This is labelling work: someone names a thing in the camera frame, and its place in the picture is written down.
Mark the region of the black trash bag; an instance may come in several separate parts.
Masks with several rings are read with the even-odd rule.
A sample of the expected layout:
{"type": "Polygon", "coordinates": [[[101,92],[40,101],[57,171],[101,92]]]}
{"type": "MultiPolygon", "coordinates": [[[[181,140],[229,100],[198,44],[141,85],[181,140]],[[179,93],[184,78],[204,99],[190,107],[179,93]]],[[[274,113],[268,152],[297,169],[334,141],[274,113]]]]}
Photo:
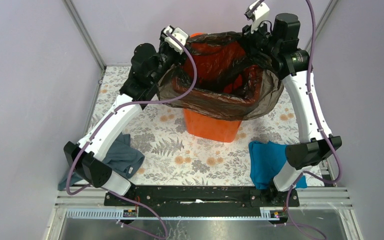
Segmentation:
{"type": "Polygon", "coordinates": [[[224,121],[246,121],[268,114],[284,85],[270,58],[255,53],[239,32],[191,37],[190,56],[160,79],[159,100],[224,121]]]}

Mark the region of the orange plastic trash bin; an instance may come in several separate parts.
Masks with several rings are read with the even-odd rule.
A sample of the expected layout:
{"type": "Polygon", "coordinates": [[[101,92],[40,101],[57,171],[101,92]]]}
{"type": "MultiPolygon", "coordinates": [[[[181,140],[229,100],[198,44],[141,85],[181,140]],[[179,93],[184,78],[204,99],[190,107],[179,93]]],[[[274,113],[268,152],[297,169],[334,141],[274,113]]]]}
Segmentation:
{"type": "MultiPolygon", "coordinates": [[[[227,97],[240,97],[243,94],[244,77],[240,66],[246,58],[244,49],[238,42],[240,34],[196,33],[189,40],[189,50],[193,60],[186,60],[182,70],[193,75],[196,65],[196,84],[191,92],[192,100],[203,100],[206,110],[215,108],[216,113],[226,110],[223,106],[227,97]]],[[[240,127],[239,120],[217,119],[207,113],[184,109],[186,130],[189,134],[218,142],[231,143],[240,127]]]]}

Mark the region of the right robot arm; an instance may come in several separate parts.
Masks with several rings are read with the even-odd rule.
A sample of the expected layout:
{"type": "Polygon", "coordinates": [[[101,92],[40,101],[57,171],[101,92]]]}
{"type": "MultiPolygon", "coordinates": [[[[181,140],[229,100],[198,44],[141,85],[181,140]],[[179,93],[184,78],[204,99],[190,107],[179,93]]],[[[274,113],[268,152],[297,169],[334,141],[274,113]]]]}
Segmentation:
{"type": "Polygon", "coordinates": [[[253,141],[249,144],[250,178],[259,190],[267,191],[267,201],[281,205],[290,187],[305,188],[304,174],[330,157],[342,145],[333,136],[321,111],[315,91],[310,55],[298,47],[300,21],[295,14],[280,13],[268,28],[265,17],[253,17],[243,28],[252,53],[269,57],[278,79],[290,97],[298,125],[297,144],[281,145],[253,141]]]}

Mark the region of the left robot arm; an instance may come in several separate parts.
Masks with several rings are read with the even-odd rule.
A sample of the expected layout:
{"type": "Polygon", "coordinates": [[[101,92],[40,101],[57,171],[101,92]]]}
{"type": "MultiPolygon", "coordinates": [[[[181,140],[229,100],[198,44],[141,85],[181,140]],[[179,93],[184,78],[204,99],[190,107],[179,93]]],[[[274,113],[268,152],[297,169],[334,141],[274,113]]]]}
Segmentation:
{"type": "Polygon", "coordinates": [[[87,181],[84,188],[102,188],[116,193],[116,199],[124,206],[134,202],[132,183],[104,163],[104,158],[128,123],[147,105],[155,103],[152,99],[164,74],[183,57],[191,56],[186,49],[189,37],[181,28],[169,25],[160,33],[158,50],[150,43],[142,43],[134,49],[128,78],[110,109],[83,138],[76,143],[69,141],[63,148],[70,166],[65,183],[68,195],[79,193],[70,190],[72,175],[76,173],[87,181]]]}

